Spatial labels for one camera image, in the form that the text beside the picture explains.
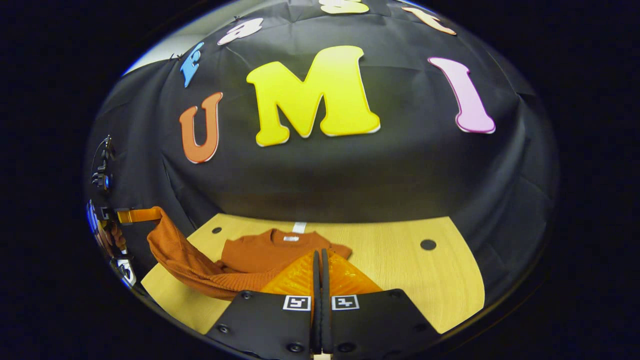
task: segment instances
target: wooden table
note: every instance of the wooden table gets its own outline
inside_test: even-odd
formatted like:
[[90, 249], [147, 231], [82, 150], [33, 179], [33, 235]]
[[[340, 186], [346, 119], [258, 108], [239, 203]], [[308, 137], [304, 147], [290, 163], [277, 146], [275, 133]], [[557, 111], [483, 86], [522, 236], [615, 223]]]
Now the wooden table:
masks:
[[[261, 234], [276, 228], [292, 231], [294, 222], [259, 220], [217, 214], [188, 240], [216, 261], [225, 240]], [[220, 227], [219, 233], [212, 230]], [[480, 269], [467, 243], [449, 217], [370, 224], [308, 223], [305, 233], [316, 231], [332, 243], [353, 250], [349, 262], [383, 290], [400, 288], [439, 332], [470, 318], [484, 306]], [[420, 243], [433, 240], [424, 250]], [[142, 285], [170, 315], [205, 334], [229, 301], [207, 297], [176, 280], [160, 264], [142, 279]]]

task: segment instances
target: orange letter u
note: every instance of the orange letter u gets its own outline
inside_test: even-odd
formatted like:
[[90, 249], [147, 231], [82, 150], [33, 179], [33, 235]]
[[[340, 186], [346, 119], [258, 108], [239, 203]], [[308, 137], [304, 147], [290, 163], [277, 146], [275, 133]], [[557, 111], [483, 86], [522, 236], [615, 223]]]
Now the orange letter u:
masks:
[[192, 106], [180, 115], [182, 126], [182, 148], [190, 162], [194, 164], [209, 161], [218, 148], [218, 103], [222, 99], [222, 93], [216, 92], [202, 101], [205, 111], [205, 123], [207, 126], [207, 139], [203, 145], [196, 143], [193, 118], [198, 112], [198, 106]]

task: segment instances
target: blue letter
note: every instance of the blue letter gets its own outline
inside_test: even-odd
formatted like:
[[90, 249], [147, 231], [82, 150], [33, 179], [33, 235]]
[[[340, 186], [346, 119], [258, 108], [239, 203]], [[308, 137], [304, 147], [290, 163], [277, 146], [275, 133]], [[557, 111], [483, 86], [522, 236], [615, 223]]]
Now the blue letter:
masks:
[[186, 60], [184, 60], [184, 63], [180, 67], [180, 71], [182, 71], [182, 73], [184, 74], [184, 87], [187, 87], [189, 85], [189, 83], [191, 82], [191, 78], [193, 78], [196, 70], [198, 70], [198, 64], [196, 64], [196, 61], [200, 59], [200, 51], [198, 51], [198, 49], [203, 45], [203, 42], [196, 45], [195, 49], [193, 49], [191, 54], [189, 54], [189, 56], [186, 58]]

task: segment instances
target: letter cutout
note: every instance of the letter cutout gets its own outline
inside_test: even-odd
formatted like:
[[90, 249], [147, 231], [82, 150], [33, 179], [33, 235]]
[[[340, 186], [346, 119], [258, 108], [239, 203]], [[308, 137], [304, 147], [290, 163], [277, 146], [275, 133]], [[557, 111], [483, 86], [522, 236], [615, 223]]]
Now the letter cutout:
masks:
[[278, 107], [303, 138], [311, 134], [320, 100], [326, 116], [320, 129], [328, 136], [374, 133], [380, 118], [369, 109], [358, 59], [361, 48], [344, 45], [320, 50], [304, 82], [282, 63], [274, 61], [251, 71], [246, 81], [255, 85], [260, 116], [260, 146], [277, 145], [289, 139], [289, 128], [281, 125]]
[[493, 133], [495, 123], [484, 110], [480, 95], [469, 77], [469, 69], [449, 59], [429, 58], [429, 62], [445, 74], [456, 95], [460, 110], [456, 115], [458, 127], [466, 133]]
[[185, 88], [189, 85], [189, 83], [191, 82], [191, 78], [193, 78], [193, 75], [198, 70], [198, 66], [199, 65], [196, 64], [196, 61], [198, 61], [200, 59], [200, 51], [199, 51], [199, 49], [203, 45], [204, 45], [203, 42], [201, 42], [198, 45], [196, 45], [196, 47], [193, 49], [191, 54], [189, 54], [189, 56], [187, 56], [187, 58], [184, 60], [184, 63], [180, 67], [180, 71], [182, 71], [182, 74], [184, 75], [184, 87]]
[[196, 143], [193, 118], [198, 112], [198, 106], [192, 106], [180, 115], [182, 128], [182, 148], [190, 162], [194, 164], [209, 161], [218, 149], [218, 103], [222, 93], [216, 92], [202, 101], [207, 126], [207, 139], [203, 145]]
[[429, 15], [426, 12], [423, 12], [420, 9], [416, 9], [416, 8], [402, 8], [404, 11], [413, 13], [415, 16], [418, 17], [418, 19], [420, 19], [423, 23], [431, 26], [432, 28], [442, 31], [443, 33], [447, 33], [447, 34], [451, 34], [451, 35], [455, 35], [456, 32], [449, 29], [449, 28], [445, 28], [444, 26], [442, 26], [439, 21], [440, 19], [438, 19], [437, 17], [433, 16], [433, 15]]
[[242, 24], [229, 30], [227, 34], [218, 41], [218, 45], [223, 45], [237, 38], [247, 37], [257, 32], [258, 30], [262, 29], [262, 26], [260, 26], [260, 24], [262, 24], [262, 21], [263, 21], [263, 18], [259, 17], [253, 20], [243, 22]]
[[365, 13], [369, 7], [360, 0], [320, 0], [320, 9], [326, 13]]

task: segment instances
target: knit fabric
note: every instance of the knit fabric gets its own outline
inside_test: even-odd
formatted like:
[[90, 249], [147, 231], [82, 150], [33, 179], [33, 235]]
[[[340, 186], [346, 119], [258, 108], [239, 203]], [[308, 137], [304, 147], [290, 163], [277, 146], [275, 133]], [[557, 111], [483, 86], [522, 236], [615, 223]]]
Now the knit fabric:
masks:
[[211, 261], [176, 228], [160, 207], [147, 241], [154, 257], [185, 285], [218, 299], [231, 300], [242, 290], [260, 291], [285, 267], [311, 250], [328, 249], [344, 258], [351, 249], [331, 244], [319, 234], [271, 229], [260, 235], [227, 240], [222, 258]]

